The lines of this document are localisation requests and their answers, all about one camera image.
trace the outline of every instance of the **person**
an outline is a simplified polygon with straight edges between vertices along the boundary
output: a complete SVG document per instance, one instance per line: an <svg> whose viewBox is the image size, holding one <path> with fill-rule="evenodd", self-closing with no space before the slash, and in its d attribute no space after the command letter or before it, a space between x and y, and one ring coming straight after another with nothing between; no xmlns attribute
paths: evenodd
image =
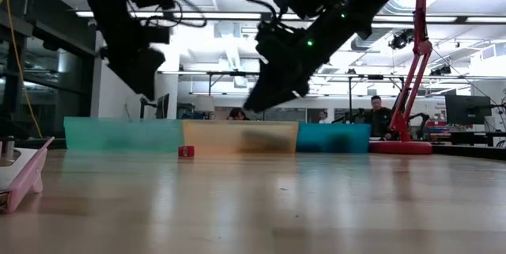
<svg viewBox="0 0 506 254"><path fill-rule="evenodd" d="M233 120L250 120L242 108L233 108L230 114L228 114L228 117L233 118Z"/></svg>
<svg viewBox="0 0 506 254"><path fill-rule="evenodd" d="M331 123L329 119L329 114L327 111L323 110L319 113L319 122L318 123Z"/></svg>
<svg viewBox="0 0 506 254"><path fill-rule="evenodd" d="M371 106L372 110L364 114L364 121L371 124L371 136L390 140L392 136L388 126L390 125L392 110L382 105L380 96L371 98Z"/></svg>

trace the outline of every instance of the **teal bin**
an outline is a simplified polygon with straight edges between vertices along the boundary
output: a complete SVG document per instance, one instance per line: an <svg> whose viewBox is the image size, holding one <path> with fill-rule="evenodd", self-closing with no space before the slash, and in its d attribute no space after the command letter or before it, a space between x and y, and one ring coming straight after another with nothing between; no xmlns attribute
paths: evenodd
<svg viewBox="0 0 506 254"><path fill-rule="evenodd" d="M177 152L183 145L180 120L65 118L69 150Z"/></svg>
<svg viewBox="0 0 506 254"><path fill-rule="evenodd" d="M300 123L296 151L364 154L370 134L369 124Z"/></svg>

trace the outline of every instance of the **ceiling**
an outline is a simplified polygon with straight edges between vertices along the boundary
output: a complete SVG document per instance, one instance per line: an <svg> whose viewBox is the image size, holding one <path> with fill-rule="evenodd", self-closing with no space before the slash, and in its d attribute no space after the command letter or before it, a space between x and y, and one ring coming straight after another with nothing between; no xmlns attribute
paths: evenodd
<svg viewBox="0 0 506 254"><path fill-rule="evenodd" d="M86 0L63 0L76 10L89 10ZM265 8L244 0L190 0L205 12L264 12ZM382 9L382 14L411 14L415 0L390 0ZM183 11L191 11L184 6ZM506 16L506 0L428 0L428 14L444 16ZM236 22L236 27L255 29L256 22ZM230 42L216 33L216 21L210 21L207 28L178 27L172 43L179 47L180 62L185 70L214 70L229 65L220 59L230 61L233 55L238 59L258 59L256 42L249 36L234 39L234 51ZM320 73L342 74L350 67L363 74L407 74L413 52L411 47L392 51L387 43L398 27L383 26L375 32L376 38L366 49L354 50L350 39L324 65ZM429 37L434 45L434 53L429 60L429 69L445 61L466 71L470 56L494 43L506 42L506 25L429 25Z"/></svg>

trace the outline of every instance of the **red circular base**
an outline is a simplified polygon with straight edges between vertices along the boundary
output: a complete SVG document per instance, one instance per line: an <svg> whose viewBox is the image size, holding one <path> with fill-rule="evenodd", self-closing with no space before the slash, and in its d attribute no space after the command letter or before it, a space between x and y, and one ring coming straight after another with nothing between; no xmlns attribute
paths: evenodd
<svg viewBox="0 0 506 254"><path fill-rule="evenodd" d="M429 142L369 142L369 152L379 154L432 154Z"/></svg>

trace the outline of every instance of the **man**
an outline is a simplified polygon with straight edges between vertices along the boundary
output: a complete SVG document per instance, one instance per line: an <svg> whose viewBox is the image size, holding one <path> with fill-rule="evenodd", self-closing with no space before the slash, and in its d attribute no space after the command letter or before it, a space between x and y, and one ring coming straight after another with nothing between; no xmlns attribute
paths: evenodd
<svg viewBox="0 0 506 254"><path fill-rule="evenodd" d="M372 110L365 113L365 122L371 124L371 136L390 140L392 137L388 126L392 118L392 110L382 106L380 96L371 98L371 106Z"/></svg>
<svg viewBox="0 0 506 254"><path fill-rule="evenodd" d="M329 119L329 114L327 111L321 111L319 113L319 122L318 123L331 123Z"/></svg>

